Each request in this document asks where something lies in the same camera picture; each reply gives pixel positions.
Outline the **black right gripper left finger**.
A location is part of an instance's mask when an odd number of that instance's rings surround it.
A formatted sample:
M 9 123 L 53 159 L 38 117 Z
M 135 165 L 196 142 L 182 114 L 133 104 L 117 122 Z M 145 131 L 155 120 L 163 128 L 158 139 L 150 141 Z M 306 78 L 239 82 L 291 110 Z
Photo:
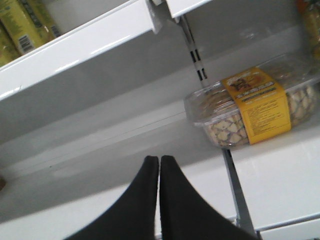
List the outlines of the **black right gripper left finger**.
M 154 240 L 159 158 L 146 156 L 124 193 L 68 240 Z

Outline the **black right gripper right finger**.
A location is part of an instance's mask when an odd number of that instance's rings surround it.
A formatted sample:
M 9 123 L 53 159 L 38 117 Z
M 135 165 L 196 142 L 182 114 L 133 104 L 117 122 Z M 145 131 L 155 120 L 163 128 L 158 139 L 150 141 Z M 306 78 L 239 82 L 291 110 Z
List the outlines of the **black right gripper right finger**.
M 254 240 L 211 207 L 171 155 L 160 161 L 159 206 L 164 240 Z

